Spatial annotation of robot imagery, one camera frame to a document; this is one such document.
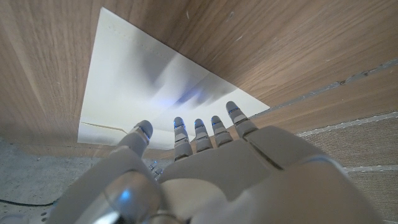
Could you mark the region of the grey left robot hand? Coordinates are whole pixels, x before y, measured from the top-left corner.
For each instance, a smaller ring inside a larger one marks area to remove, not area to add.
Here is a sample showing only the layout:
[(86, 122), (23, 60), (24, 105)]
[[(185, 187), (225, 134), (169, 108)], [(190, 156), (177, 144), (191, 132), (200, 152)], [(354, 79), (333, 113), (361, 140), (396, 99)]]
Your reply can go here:
[(60, 197), (48, 223), (382, 223), (344, 168), (275, 126), (257, 128), (232, 101), (233, 139), (219, 117), (191, 146), (174, 119), (174, 162), (158, 177), (143, 163), (152, 125), (141, 121)]

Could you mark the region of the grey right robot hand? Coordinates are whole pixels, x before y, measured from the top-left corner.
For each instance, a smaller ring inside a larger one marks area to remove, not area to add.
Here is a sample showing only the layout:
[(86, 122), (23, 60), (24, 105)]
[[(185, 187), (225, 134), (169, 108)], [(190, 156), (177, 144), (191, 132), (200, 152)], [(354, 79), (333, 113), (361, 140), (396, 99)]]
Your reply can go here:
[(157, 180), (159, 176), (163, 172), (163, 168), (159, 167), (159, 163), (157, 161), (154, 161), (150, 166), (149, 166), (150, 171), (152, 172), (152, 175), (154, 176), (154, 179)]

